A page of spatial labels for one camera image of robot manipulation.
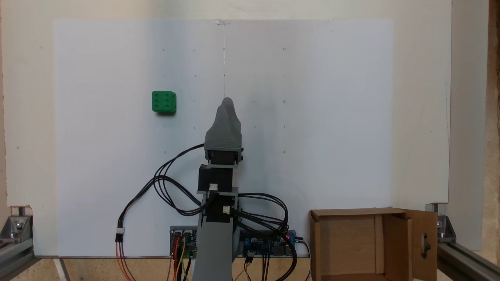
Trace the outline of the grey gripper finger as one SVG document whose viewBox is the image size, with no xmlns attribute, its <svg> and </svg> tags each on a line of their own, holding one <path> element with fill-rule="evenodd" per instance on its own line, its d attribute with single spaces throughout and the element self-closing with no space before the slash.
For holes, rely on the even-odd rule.
<svg viewBox="0 0 500 281">
<path fill-rule="evenodd" d="M 217 145 L 224 140 L 227 131 L 227 110 L 224 105 L 217 108 L 214 123 L 205 134 L 205 145 Z"/>
<path fill-rule="evenodd" d="M 229 134 L 230 142 L 234 145 L 242 144 L 241 122 L 236 114 L 234 102 L 231 98 L 225 97 L 222 102 L 223 106 L 223 124 L 226 126 L 226 131 Z"/>
</svg>

